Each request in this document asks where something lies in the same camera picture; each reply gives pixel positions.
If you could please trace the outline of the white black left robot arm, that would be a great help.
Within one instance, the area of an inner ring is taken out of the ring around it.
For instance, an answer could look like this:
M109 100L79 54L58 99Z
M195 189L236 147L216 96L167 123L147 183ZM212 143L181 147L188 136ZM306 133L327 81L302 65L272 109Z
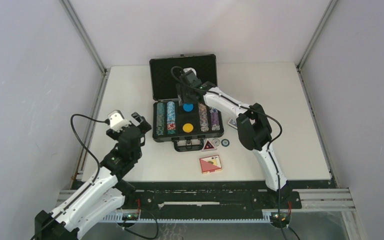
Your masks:
M142 157L145 134L152 129L137 112L126 119L119 110L111 112L104 123L107 136L116 143L97 162L97 170L68 199L50 212L42 210L34 219L34 240L80 240L110 212L136 203L135 187L123 178Z

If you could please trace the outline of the red playing card deck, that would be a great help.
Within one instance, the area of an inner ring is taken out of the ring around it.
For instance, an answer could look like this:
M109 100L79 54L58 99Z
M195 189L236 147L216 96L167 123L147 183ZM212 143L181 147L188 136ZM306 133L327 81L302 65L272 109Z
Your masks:
M200 164L202 174L209 174L209 173L223 170L223 166L222 166L219 155L200 158L199 164Z

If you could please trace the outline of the yellow round blind button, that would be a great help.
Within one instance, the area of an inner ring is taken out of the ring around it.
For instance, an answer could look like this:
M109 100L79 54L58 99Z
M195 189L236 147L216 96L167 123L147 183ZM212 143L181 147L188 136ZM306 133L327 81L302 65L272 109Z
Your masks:
M182 126L182 130L183 130L185 133L191 133L191 132L194 130L194 126L193 126L191 123L185 123L185 124Z

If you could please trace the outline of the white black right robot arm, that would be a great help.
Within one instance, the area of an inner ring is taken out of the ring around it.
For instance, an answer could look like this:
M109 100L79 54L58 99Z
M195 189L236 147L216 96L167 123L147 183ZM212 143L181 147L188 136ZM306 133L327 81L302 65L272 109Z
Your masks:
M280 124L267 115L263 107L254 103L242 103L225 94L219 87L207 81L202 82L191 69L174 66L170 73L177 81L178 100L183 104L204 104L221 113L235 118L239 142L252 151L265 176L269 194L269 203L275 208L282 208L289 201L292 188L283 174L273 149L273 129L269 121Z

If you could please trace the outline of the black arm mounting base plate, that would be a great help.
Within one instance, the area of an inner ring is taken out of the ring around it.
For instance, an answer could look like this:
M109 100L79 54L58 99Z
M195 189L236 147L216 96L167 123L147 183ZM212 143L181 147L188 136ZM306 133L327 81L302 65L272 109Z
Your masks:
M263 210L302 209L300 190L334 189L329 180L292 180L279 195L263 180L184 181L131 183L124 210L146 209L145 217L160 220L247 220L259 219Z

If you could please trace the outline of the red triangular dealer button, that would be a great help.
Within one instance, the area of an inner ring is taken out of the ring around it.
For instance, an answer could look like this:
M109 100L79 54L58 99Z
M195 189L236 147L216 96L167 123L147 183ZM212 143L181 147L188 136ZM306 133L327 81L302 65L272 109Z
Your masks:
M217 147L209 139L206 139L201 151L208 152L208 151L215 151L216 149Z

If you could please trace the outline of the blue playing card deck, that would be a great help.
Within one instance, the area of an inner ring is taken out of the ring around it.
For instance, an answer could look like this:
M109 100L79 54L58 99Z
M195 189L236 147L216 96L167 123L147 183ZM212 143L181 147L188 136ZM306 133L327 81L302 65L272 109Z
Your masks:
M238 127L237 127L237 122L236 122L234 119L232 119L232 118L229 119L229 121L228 121L228 125L229 125L230 127L232 127L233 129L235 129L235 130L238 129Z

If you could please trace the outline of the white poker chip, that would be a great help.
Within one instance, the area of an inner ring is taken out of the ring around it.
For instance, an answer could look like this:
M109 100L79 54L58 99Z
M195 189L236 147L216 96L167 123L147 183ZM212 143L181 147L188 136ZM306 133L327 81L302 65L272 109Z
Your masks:
M218 139L218 138L213 138L213 139L211 140L211 142L212 142L212 144L213 144L215 147L218 147L218 146L221 145L221 141L220 141L220 139Z

